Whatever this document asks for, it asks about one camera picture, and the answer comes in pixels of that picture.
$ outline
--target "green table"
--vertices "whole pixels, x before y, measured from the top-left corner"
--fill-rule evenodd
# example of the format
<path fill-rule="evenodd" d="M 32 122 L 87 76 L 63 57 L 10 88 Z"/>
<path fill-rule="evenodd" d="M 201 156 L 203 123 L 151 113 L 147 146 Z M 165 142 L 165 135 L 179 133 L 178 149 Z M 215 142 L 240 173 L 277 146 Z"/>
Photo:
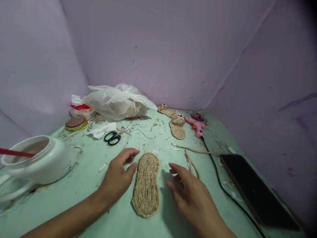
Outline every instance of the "green table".
<path fill-rule="evenodd" d="M 178 113 L 183 116 L 189 116 L 191 112 L 178 111 Z M 203 114 L 208 120 L 208 126 L 203 129 L 203 132 L 209 150 L 219 153 L 230 153 L 227 147 L 231 146 L 237 153 L 247 159 L 225 126 L 210 113 L 203 112 Z M 177 140 L 171 134 L 169 117 L 150 110 L 147 116 L 152 119 L 118 121 L 117 126 L 119 127 L 127 127 L 131 124 L 133 124 L 133 127 L 130 130 L 131 136 L 124 133 L 120 142 L 115 146 L 108 146 L 103 139 L 97 140 L 87 136 L 86 129 L 67 140 L 66 143 L 78 152 L 80 149 L 75 147 L 77 145 L 83 146 L 82 153 L 78 155 L 79 164 L 76 164 L 68 175 L 50 186 L 43 186 L 36 192 L 27 196 L 24 195 L 14 202 L 0 204 L 1 237 L 19 237 L 89 196 L 100 185 L 108 165 L 101 172 L 98 172 L 98 170 L 106 162 L 109 163 L 126 147 L 134 147 L 141 151 L 135 158 L 136 162 L 144 152 L 156 152 L 157 157 L 160 159 L 160 169 L 157 176 L 160 196 L 158 213 L 151 218 L 142 218 L 134 212 L 131 200 L 136 178 L 135 174 L 127 192 L 110 208 L 109 212 L 88 227 L 80 237 L 195 237 L 189 224 L 180 216 L 175 206 L 174 198 L 165 185 L 168 180 L 171 180 L 171 175 L 168 172 L 169 162 L 188 168 L 185 151 L 184 149 L 180 149 L 181 151 L 171 150 L 166 148 L 166 146 L 172 147 L 171 142 L 174 141 L 179 145 L 195 150 L 204 151 L 205 148 L 201 140 L 195 137 L 195 132 L 191 129 L 190 124 L 186 123 L 184 126 L 186 138 Z M 155 122 L 158 125 L 154 126 L 152 131 L 150 131 Z M 51 136 L 57 136 L 62 129 L 63 127 L 59 128 Z M 139 130 L 150 138 L 155 136 L 155 139 L 145 138 Z M 189 151 L 189 155 L 198 168 L 202 181 L 209 189 L 219 213 L 228 227 L 237 237 L 261 237 L 244 213 L 219 187 L 215 169 L 209 155 L 191 151 Z M 226 181 L 237 197 L 241 198 L 229 179 L 227 172 L 219 165 L 217 158 L 214 157 L 214 159 L 221 181 Z M 5 168 L 0 170 L 0 175 L 4 173 Z M 21 184 L 23 182 L 20 180 L 12 179 L 6 183 L 6 186 L 1 187 L 0 194 L 14 190 Z M 240 204 L 249 211 L 244 202 L 240 202 Z M 302 232 L 265 228 L 263 230 L 267 237 L 305 237 Z"/>

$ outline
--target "purple wall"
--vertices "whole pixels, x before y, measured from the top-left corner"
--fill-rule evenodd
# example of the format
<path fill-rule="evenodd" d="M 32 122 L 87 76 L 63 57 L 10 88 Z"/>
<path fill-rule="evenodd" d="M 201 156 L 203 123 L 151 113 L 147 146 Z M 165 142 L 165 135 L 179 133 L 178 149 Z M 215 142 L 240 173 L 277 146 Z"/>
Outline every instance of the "purple wall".
<path fill-rule="evenodd" d="M 0 2 L 0 147 L 56 129 L 87 78 L 58 0 Z"/>
<path fill-rule="evenodd" d="M 317 28 L 298 2 L 277 1 L 209 108 L 314 228 Z"/>
<path fill-rule="evenodd" d="M 91 85 L 206 108 L 275 0 L 61 0 Z"/>

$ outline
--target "right hand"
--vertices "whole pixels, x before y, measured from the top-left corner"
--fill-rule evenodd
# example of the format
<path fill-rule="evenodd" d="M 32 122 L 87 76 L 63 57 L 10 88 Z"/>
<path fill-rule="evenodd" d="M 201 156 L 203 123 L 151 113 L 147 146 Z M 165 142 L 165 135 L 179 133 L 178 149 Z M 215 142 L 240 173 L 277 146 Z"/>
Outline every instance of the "right hand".
<path fill-rule="evenodd" d="M 198 235 L 207 237 L 236 237 L 221 218 L 206 185 L 192 175 L 187 169 L 170 163 L 171 174 L 176 181 L 182 181 L 184 190 L 181 192 L 171 182 L 168 188 L 175 197 L 180 213 L 192 224 Z"/>

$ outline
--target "power cord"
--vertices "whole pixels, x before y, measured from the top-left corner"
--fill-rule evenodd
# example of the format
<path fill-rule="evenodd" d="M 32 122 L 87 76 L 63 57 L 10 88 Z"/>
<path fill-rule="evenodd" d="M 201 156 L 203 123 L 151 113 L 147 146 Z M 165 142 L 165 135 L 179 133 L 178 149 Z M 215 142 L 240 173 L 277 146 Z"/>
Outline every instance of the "power cord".
<path fill-rule="evenodd" d="M 201 137 L 201 139 L 202 139 L 202 142 L 204 143 L 204 145 L 205 145 L 207 151 L 210 152 L 210 151 L 208 150 L 207 145 L 206 145 L 205 139 L 204 139 L 203 137 Z M 220 186 L 220 188 L 222 189 L 222 191 L 247 215 L 247 217 L 248 217 L 248 218 L 250 219 L 250 221 L 253 223 L 253 225 L 254 225 L 255 228 L 258 230 L 258 232 L 261 234 L 261 236 L 262 236 L 263 238 L 266 238 L 266 236 L 264 235 L 264 233 L 261 231 L 261 229 L 259 228 L 259 226 L 255 223 L 255 221 L 252 219 L 252 217 L 248 214 L 248 212 L 247 212 L 236 200 L 234 200 L 234 199 L 230 196 L 230 194 L 223 188 L 223 186 L 222 186 L 222 184 L 221 184 L 221 182 L 220 182 L 220 178 L 219 178 L 219 174 L 218 174 L 218 169 L 217 169 L 217 166 L 216 166 L 216 164 L 215 164 L 215 161 L 214 161 L 214 159 L 212 158 L 211 154 L 209 154 L 209 155 L 210 155 L 211 161 L 212 161 L 212 163 L 213 163 L 213 165 L 214 165 L 214 167 L 215 167 L 216 175 L 217 175 L 217 179 L 218 179 L 218 183 L 219 183 L 219 186 Z"/>

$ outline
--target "red stick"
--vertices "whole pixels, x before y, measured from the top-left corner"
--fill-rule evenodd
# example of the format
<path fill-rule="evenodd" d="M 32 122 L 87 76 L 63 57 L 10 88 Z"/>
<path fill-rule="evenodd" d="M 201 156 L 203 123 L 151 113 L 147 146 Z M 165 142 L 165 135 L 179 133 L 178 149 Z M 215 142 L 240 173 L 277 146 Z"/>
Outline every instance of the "red stick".
<path fill-rule="evenodd" d="M 20 157 L 29 157 L 32 158 L 35 154 L 30 154 L 26 152 L 20 152 L 15 150 L 8 150 L 8 149 L 1 149 L 0 148 L 0 154 L 6 154 L 6 155 L 15 155 Z"/>

